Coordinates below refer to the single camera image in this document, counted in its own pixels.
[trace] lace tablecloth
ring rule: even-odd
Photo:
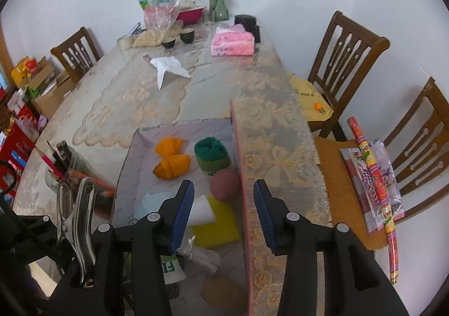
[[[290,210],[314,223],[331,217],[316,149],[301,108],[274,46],[264,34],[251,57],[212,57],[216,25],[195,26],[195,42],[163,47],[114,47],[81,79],[52,117],[37,146],[46,140],[71,143],[106,180],[116,183],[137,127],[193,119],[228,117],[233,101],[239,142],[247,223],[247,260],[251,315],[275,315],[285,260],[266,248],[252,201],[252,184],[265,178],[273,194]],[[191,79],[171,74],[156,86],[152,57],[175,56]],[[22,176],[14,210],[49,215],[56,223],[56,196],[44,181],[45,165],[33,152]],[[324,272],[318,267],[318,314],[324,305]]]

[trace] green knitted item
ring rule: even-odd
[[[220,169],[231,165],[231,159],[223,144],[214,137],[206,137],[195,144],[198,165],[207,175],[214,175]]]

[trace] yellow sponge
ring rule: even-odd
[[[210,249],[237,241],[240,235],[232,207],[228,203],[217,201],[211,195],[207,197],[207,200],[217,221],[207,225],[192,226],[196,235],[195,245]]]

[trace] pen holder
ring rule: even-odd
[[[114,196],[116,193],[116,188],[111,184],[107,183],[87,162],[84,157],[75,151],[71,146],[68,146],[68,160],[69,165],[67,168],[67,173],[64,179],[70,185],[73,193],[73,201],[76,200],[76,195],[78,193],[78,188],[81,180],[86,177],[90,177],[94,180],[97,188],[97,197],[95,199],[94,212],[98,216],[105,219],[111,218],[112,203],[114,201]],[[45,171],[45,182],[47,186],[57,193],[58,191],[58,181],[53,178],[50,171],[47,169]]]

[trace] metal clip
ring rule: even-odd
[[[58,243],[66,238],[72,245],[80,267],[79,283],[82,287],[93,286],[95,253],[91,242],[91,221],[97,188],[92,178],[81,180],[73,204],[73,193],[65,180],[58,183]]]

